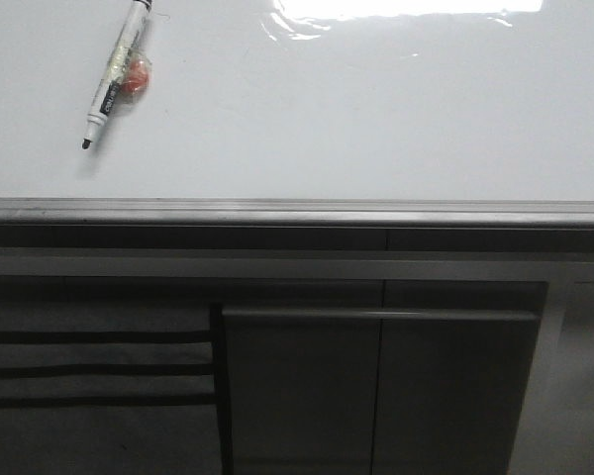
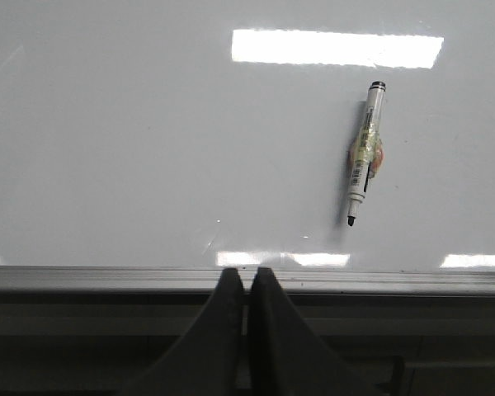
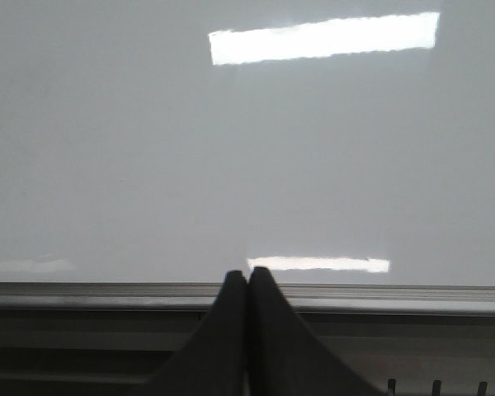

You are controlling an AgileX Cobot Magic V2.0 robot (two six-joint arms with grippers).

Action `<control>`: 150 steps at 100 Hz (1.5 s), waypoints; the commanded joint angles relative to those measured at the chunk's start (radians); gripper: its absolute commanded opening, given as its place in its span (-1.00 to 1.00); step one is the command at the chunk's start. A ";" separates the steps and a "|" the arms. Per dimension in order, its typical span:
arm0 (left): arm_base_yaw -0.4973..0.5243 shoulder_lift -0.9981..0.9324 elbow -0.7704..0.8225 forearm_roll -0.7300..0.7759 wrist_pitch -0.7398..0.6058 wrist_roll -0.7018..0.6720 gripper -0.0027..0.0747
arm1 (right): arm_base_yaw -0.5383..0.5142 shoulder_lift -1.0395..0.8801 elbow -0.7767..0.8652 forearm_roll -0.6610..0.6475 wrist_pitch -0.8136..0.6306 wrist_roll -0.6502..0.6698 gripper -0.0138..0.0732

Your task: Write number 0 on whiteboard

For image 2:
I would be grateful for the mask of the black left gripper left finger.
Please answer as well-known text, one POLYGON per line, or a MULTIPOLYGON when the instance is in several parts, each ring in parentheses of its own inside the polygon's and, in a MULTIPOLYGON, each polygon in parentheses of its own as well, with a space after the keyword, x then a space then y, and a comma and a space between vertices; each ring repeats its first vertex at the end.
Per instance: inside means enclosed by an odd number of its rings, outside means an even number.
POLYGON ((194 323, 123 395, 233 395, 242 336, 243 284, 224 269, 194 323))

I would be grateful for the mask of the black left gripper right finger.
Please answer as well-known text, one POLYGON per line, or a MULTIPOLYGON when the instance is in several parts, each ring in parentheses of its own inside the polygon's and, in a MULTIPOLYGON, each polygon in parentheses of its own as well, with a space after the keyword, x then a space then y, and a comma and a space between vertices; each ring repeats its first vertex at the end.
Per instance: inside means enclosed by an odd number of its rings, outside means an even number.
POLYGON ((255 395, 368 395, 370 385, 306 324, 272 269, 249 298, 249 367, 255 395))

